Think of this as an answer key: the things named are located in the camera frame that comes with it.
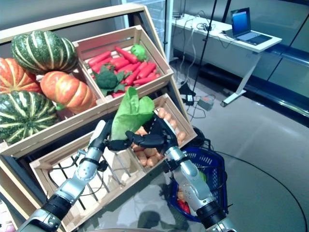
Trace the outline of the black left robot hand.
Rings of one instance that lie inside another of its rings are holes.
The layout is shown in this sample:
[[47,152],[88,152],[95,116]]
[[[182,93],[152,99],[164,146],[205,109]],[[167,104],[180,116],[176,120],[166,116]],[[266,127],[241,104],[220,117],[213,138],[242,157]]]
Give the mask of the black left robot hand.
[[105,148],[108,148],[110,151],[121,151],[131,146],[132,142],[128,139],[111,140],[112,123],[113,120],[99,121],[93,131],[88,148],[96,148],[104,152]]

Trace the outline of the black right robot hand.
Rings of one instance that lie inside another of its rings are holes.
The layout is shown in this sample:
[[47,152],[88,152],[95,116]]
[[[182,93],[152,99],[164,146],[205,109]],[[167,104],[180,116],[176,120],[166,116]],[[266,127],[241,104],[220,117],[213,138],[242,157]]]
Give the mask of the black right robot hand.
[[126,132],[129,141],[144,148],[156,148],[162,155],[166,154],[170,149],[179,149],[178,140],[175,132],[168,123],[153,114],[152,118],[143,124],[147,131],[146,135],[137,135],[131,131]]

